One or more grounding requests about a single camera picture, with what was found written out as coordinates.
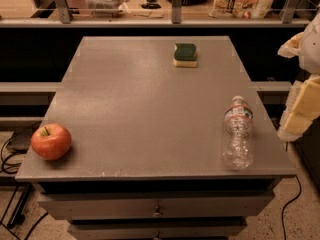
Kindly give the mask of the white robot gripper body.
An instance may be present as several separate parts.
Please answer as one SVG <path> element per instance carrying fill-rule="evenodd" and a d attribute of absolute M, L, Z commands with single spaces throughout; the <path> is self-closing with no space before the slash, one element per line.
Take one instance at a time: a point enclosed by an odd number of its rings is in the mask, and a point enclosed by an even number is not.
<path fill-rule="evenodd" d="M 299 45 L 299 66 L 310 74 L 320 74 L 320 14 L 303 32 Z"/>

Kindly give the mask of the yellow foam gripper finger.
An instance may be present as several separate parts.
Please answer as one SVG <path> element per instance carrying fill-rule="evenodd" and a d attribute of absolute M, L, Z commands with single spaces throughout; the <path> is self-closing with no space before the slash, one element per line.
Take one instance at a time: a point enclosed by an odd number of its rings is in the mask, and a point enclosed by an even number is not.
<path fill-rule="evenodd" d="M 300 32 L 286 41 L 278 50 L 278 54 L 285 58 L 292 58 L 299 55 L 299 45 L 303 33 Z"/>
<path fill-rule="evenodd" d="M 295 81 L 285 105 L 278 136 L 282 141 L 293 142 L 320 116 L 320 76 L 310 76 L 304 82 Z"/>

